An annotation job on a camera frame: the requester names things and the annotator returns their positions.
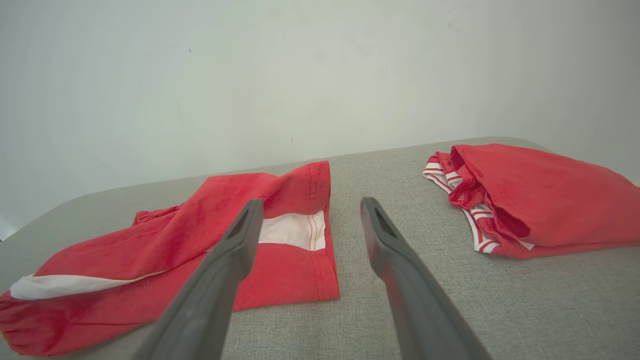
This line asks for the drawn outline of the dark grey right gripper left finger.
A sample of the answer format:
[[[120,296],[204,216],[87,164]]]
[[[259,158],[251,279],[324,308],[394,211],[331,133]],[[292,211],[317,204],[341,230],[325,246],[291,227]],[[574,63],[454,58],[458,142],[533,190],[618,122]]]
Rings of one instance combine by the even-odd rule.
[[[239,285],[254,266],[263,219],[262,201],[249,200],[131,360],[221,360]]]

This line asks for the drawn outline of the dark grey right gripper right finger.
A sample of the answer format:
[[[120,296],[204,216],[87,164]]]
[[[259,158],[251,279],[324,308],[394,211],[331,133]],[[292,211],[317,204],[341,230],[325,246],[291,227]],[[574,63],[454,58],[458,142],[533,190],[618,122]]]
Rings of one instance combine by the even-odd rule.
[[[382,205],[359,205],[372,270],[384,282],[402,360],[492,360]]]

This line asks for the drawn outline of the red shirt with striped trim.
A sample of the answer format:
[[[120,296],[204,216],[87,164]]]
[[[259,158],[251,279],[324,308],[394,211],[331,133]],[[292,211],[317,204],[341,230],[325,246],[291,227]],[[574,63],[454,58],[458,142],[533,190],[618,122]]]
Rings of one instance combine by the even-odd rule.
[[[435,152],[422,175],[462,210],[478,253],[530,259],[640,246],[640,186],[603,166],[490,143]]]

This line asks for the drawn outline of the red shorts with white panel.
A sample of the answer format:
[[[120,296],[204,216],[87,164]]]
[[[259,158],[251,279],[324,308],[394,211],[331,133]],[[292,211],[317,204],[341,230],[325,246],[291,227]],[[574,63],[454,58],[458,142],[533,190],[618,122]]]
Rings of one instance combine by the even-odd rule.
[[[157,321],[252,199],[263,223],[234,312],[339,298],[330,164],[209,177],[180,205],[62,249],[0,295],[0,332],[22,356],[73,353]]]

